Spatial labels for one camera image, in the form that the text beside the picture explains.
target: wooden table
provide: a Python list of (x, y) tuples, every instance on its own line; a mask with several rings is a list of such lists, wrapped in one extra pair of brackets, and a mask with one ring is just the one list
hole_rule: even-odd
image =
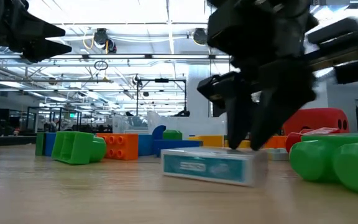
[(269, 164), (252, 189), (162, 177), (159, 160), (69, 166), (34, 146), (0, 147), (0, 224), (358, 223), (358, 194)]

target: red block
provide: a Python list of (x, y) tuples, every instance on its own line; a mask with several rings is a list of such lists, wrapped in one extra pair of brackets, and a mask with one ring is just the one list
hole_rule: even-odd
[(301, 137), (304, 135), (311, 134), (336, 134), (340, 133), (341, 130), (338, 128), (319, 128), (317, 130), (304, 129), (301, 133), (290, 133), (285, 141), (285, 149), (290, 153), (291, 147), (301, 141)]
[(284, 123), (284, 135), (300, 133), (303, 129), (338, 128), (340, 133), (349, 133), (349, 122), (345, 113), (336, 108), (313, 108), (298, 110)]

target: blue label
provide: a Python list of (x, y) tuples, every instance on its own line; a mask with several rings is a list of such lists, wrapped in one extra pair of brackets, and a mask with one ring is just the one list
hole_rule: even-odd
[(193, 175), (235, 182), (245, 182), (246, 162), (237, 159), (216, 159), (164, 155), (164, 172)]

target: green toy block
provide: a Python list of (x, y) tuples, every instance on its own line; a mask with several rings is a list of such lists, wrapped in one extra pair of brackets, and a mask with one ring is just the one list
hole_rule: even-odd
[(305, 180), (340, 182), (358, 192), (358, 134), (302, 136), (290, 164)]
[(165, 130), (162, 133), (163, 140), (183, 140), (183, 135), (177, 130)]
[(71, 165), (99, 162), (106, 153), (103, 138), (90, 133), (60, 131), (56, 135), (52, 159)]
[(37, 133), (37, 141), (35, 143), (35, 155), (45, 155), (45, 133)]

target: white container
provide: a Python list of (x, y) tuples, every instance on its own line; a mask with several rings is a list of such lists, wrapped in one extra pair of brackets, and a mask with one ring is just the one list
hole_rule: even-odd
[(213, 147), (166, 149), (162, 172), (172, 177), (256, 187), (267, 176), (267, 151), (237, 151)]

